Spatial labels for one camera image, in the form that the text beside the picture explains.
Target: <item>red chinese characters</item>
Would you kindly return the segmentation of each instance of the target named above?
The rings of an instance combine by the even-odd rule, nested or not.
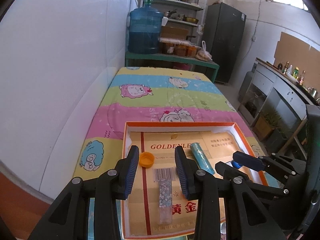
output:
[[[189,201],[185,205],[185,209],[186,209],[187,213],[193,212],[193,211],[197,211],[196,203],[193,203],[193,202]],[[181,214],[181,204],[172,205],[172,215],[175,214],[175,213]]]
[[[172,215],[175,213],[181,214],[181,205],[180,204],[172,205]]]
[[[189,202],[186,204],[186,211],[187,211],[187,213],[193,212],[193,211],[197,211],[197,209],[196,209],[196,203],[193,203],[193,202],[189,201]]]

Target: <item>screw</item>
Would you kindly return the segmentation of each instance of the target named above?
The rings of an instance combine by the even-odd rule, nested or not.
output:
[[[75,178],[72,179],[72,183],[73,184],[79,184],[80,181],[81,181],[81,179],[79,177],[75,177]]]
[[[239,178],[239,177],[235,177],[235,178],[233,178],[233,182],[236,183],[236,184],[241,184],[242,183],[242,179]]]
[[[109,170],[108,171],[108,175],[109,176],[114,176],[114,175],[116,175],[117,174],[117,171],[116,170]]]
[[[199,175],[199,176],[204,176],[205,171],[204,170],[197,170],[196,174]]]

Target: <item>bed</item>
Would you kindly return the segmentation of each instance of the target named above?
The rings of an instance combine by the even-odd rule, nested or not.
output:
[[[92,120],[74,177],[92,179],[114,168],[121,158],[128,121],[236,122],[254,154],[264,155],[240,115],[204,74],[124,67],[114,77]]]

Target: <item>barcode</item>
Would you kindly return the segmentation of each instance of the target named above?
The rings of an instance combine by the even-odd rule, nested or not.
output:
[[[176,180],[174,167],[163,168],[163,169],[153,169],[154,181],[159,181],[160,179],[170,179]]]

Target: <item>blue tube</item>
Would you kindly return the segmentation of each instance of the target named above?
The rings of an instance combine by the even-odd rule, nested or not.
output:
[[[214,169],[212,168],[211,164],[209,163],[207,157],[205,156],[203,150],[200,147],[199,143],[191,143],[190,149],[195,156],[199,167],[210,174],[215,174]]]

